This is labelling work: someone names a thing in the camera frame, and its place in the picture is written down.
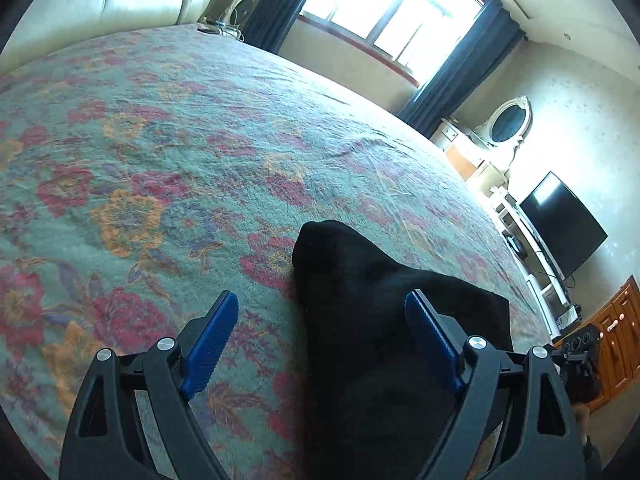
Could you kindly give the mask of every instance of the patterned wallpaper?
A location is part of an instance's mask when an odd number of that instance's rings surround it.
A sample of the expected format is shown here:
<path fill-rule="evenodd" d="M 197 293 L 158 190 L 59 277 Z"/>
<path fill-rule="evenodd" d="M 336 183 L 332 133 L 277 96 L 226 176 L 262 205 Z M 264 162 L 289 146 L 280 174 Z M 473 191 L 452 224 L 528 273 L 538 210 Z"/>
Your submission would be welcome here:
<path fill-rule="evenodd" d="M 640 86 L 594 60 L 529 41 L 454 116 L 473 127 L 523 94 L 533 118 L 511 166 L 510 191 L 522 200 L 553 171 L 609 235 L 576 271 L 570 291 L 589 316 L 631 274 L 639 277 Z"/>

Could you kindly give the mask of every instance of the silver screw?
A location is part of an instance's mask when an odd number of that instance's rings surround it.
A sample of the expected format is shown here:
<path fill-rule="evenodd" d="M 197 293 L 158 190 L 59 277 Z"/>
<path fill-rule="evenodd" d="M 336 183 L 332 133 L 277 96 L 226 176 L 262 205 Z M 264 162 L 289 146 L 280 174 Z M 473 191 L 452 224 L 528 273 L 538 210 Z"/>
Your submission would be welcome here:
<path fill-rule="evenodd" d="M 111 357 L 111 350 L 108 348 L 103 348 L 96 355 L 98 361 L 106 361 L 109 357 Z"/>
<path fill-rule="evenodd" d="M 534 346 L 532 352 L 533 355 L 539 357 L 540 359 L 544 359 L 548 355 L 546 349 L 542 348 L 542 346 Z"/>
<path fill-rule="evenodd" d="M 469 344 L 477 349 L 477 350 L 481 350 L 482 348 L 484 348 L 486 346 L 486 341 L 484 339 L 482 339 L 479 335 L 475 335 L 469 338 Z"/>
<path fill-rule="evenodd" d="M 158 350 L 171 350 L 175 345 L 175 341 L 170 337 L 163 337 L 158 341 Z"/>

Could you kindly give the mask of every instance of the floor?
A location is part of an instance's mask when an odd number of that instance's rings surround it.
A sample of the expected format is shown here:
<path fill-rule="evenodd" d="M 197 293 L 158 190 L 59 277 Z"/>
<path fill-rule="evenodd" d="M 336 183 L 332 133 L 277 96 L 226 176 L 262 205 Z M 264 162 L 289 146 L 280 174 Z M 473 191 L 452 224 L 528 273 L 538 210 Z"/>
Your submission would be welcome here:
<path fill-rule="evenodd" d="M 591 441 L 600 451 L 603 465 L 618 450 L 639 415 L 640 378 L 615 399 L 591 414 L 589 433 Z"/>

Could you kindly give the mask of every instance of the black tv screen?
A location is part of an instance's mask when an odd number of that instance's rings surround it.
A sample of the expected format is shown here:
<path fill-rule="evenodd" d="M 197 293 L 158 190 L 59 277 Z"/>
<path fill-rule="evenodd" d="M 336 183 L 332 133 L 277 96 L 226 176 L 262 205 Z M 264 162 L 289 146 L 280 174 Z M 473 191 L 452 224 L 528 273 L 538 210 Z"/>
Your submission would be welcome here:
<path fill-rule="evenodd" d="M 565 278 L 607 239 L 606 232 L 584 204 L 551 172 L 520 203 L 520 208 Z"/>

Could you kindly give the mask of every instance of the dark blue curtain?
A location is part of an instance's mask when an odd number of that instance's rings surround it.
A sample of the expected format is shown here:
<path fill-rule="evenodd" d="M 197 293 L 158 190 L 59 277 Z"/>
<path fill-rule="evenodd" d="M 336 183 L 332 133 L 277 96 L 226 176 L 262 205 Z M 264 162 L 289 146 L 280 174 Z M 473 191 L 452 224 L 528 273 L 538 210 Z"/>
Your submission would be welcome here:
<path fill-rule="evenodd" d="M 523 37 L 500 0 L 489 0 L 436 75 L 400 110 L 398 118 L 431 137 L 440 119 L 451 115 Z"/>
<path fill-rule="evenodd" d="M 277 54 L 306 0 L 259 0 L 245 26 L 244 42 Z"/>

